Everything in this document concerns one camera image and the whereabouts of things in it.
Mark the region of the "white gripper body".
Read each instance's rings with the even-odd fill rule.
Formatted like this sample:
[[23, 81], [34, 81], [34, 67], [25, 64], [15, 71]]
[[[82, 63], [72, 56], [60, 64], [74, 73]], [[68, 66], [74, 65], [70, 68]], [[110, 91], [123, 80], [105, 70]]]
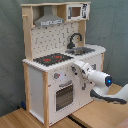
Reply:
[[85, 63], [83, 61], [75, 61], [72, 65], [72, 71], [75, 75], [77, 75], [80, 79], [87, 79], [89, 73], [93, 70], [89, 63]]

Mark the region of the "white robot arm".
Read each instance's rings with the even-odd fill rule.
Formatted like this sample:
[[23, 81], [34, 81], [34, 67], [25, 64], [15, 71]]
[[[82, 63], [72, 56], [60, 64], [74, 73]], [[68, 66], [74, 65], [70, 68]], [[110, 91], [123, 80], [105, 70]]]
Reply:
[[89, 63], [83, 61], [75, 61], [73, 71], [79, 77], [81, 87], [84, 87], [86, 82], [94, 84], [94, 87], [90, 90], [90, 97], [94, 100], [121, 105], [128, 103], [128, 84], [116, 94], [108, 95], [112, 85], [112, 77], [109, 74], [94, 70]]

